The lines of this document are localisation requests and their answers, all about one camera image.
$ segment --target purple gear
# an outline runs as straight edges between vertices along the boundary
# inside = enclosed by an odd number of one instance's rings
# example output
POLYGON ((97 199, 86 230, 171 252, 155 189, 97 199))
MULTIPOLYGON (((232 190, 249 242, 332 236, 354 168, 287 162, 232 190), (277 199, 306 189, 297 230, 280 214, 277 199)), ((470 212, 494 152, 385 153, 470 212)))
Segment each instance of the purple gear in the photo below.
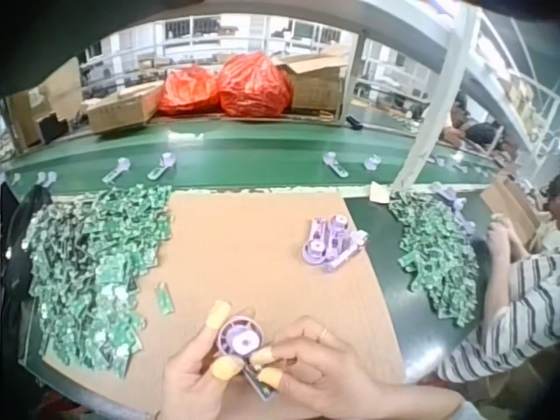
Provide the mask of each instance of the purple gear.
POLYGON ((301 254, 309 264, 319 265, 325 261, 325 243, 319 239, 312 239, 305 244, 301 254))
POLYGON ((263 341, 263 330, 253 319, 237 316, 220 329, 216 345, 222 354, 247 358, 263 341))

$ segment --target purple plastic component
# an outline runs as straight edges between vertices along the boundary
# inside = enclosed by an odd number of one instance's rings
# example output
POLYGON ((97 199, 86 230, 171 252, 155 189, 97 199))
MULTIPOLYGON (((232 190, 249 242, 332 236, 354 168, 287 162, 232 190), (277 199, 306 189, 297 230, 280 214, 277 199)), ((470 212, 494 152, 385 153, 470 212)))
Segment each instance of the purple plastic component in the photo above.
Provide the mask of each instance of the purple plastic component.
POLYGON ((222 354, 247 358, 263 344, 261 327, 251 318, 232 317, 218 332, 216 345, 222 354))
POLYGON ((321 264, 326 255, 326 220, 315 218, 311 222, 309 240, 302 249, 302 256, 311 265, 321 264))
POLYGON ((368 241, 368 233, 363 230, 352 232, 349 239, 348 248, 346 248, 337 258, 325 264, 327 271, 335 271, 338 267, 348 261, 350 258, 358 254, 368 241))
POLYGON ((308 241, 304 249, 301 251, 304 260, 306 260, 311 265, 319 265, 325 261, 326 258, 326 246, 325 243, 313 239, 308 241))
POLYGON ((337 214, 329 221, 329 239, 326 244, 325 260, 332 261, 342 252, 348 228, 348 218, 337 214))

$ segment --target plastic bag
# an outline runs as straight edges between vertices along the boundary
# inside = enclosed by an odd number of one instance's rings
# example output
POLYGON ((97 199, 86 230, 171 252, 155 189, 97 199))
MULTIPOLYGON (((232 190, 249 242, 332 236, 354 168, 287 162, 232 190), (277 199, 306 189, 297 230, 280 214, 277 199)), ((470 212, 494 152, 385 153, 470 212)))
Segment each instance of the plastic bag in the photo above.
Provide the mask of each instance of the plastic bag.
POLYGON ((218 74, 218 90, 229 116, 280 116, 293 96, 288 75, 262 52, 230 59, 218 74))
POLYGON ((200 66, 171 72, 164 84, 159 106, 167 115, 217 111, 220 105, 218 77, 200 66))

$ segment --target workbench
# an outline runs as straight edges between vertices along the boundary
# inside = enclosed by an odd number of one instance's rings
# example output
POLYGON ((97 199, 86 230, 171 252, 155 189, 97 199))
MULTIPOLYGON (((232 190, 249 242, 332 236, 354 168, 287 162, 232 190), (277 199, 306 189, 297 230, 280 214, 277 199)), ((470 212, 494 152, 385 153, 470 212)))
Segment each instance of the workbench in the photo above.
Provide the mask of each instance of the workbench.
MULTIPOLYGON (((58 173, 58 180, 52 187, 53 195, 72 195, 106 189, 102 177, 115 167, 119 157, 129 158, 132 167, 117 180, 118 186, 140 182, 149 185, 146 174, 158 164, 161 153, 171 151, 177 157, 177 169, 167 172, 158 183, 171 184, 177 190, 238 191, 282 187, 285 191, 331 186, 343 191, 344 188, 366 188, 371 181, 390 183, 401 169, 412 141, 367 129, 352 131, 310 123, 180 121, 120 133, 115 138, 74 139, 15 159, 5 169, 8 179, 13 172, 22 175, 22 180, 14 186, 17 195, 29 189, 39 171, 58 173), (322 164, 321 158, 327 151, 337 152, 339 161, 350 173, 348 178, 337 178, 322 164), (381 164, 375 172, 366 171, 363 161, 373 154, 381 157, 381 164)), ((438 145, 434 153, 449 157, 455 150, 438 145)), ((465 155, 464 162, 480 165, 490 172, 497 171, 494 163, 483 157, 465 155)), ((464 174, 456 169, 427 164, 417 183, 434 181, 471 186, 473 191, 460 194, 467 197, 464 215, 476 222, 475 236, 484 237, 490 211, 479 194, 491 179, 473 169, 464 174)), ((439 320, 425 293, 408 290, 411 276, 397 262, 403 253, 398 247, 403 228, 386 206, 372 204, 363 195, 345 196, 346 205, 357 228, 370 234, 367 254, 395 327, 407 380, 413 382, 426 368, 432 368, 431 364, 439 355, 449 353, 473 329, 474 323, 457 328, 450 320, 439 320)), ((484 254, 481 253, 480 261, 477 320, 480 320, 488 274, 484 254)), ((42 382, 102 415, 111 418, 141 416, 78 386, 45 364, 38 354, 41 331, 34 312, 29 322, 24 322, 24 327, 26 349, 21 362, 42 382)))

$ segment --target purple clip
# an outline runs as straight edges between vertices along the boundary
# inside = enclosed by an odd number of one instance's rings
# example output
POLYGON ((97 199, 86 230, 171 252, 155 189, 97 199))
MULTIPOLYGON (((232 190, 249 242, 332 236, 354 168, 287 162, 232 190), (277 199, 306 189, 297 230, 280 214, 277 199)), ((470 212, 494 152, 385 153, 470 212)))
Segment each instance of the purple clip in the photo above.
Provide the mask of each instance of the purple clip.
POLYGON ((364 248, 367 241, 367 232, 363 230, 352 232, 352 234, 350 235, 348 248, 346 248, 337 258, 325 264, 327 271, 335 271, 343 263, 348 261, 352 256, 358 254, 360 250, 364 248))
POLYGON ((325 260, 332 261, 342 252, 348 228, 348 218, 337 214, 329 221, 329 239, 326 244, 325 260))
POLYGON ((326 255, 326 220, 315 218, 311 222, 309 240, 304 245, 302 256, 311 265, 319 265, 325 260, 326 255))

